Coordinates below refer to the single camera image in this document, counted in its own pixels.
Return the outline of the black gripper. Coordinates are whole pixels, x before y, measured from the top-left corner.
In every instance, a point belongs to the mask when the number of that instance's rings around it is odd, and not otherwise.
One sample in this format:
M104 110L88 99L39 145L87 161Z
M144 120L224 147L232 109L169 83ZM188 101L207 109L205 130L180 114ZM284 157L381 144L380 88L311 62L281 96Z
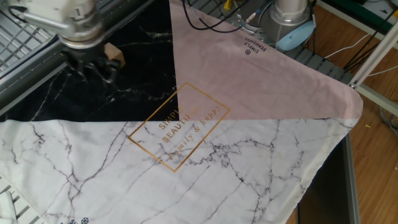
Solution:
M107 84L112 84L115 81L121 68L121 61L109 59L104 52L104 46L94 46L87 49L65 47L61 51L61 58L66 61L71 71L81 76L85 83L89 82L89 78L85 75L84 65L86 64L97 63L97 74Z

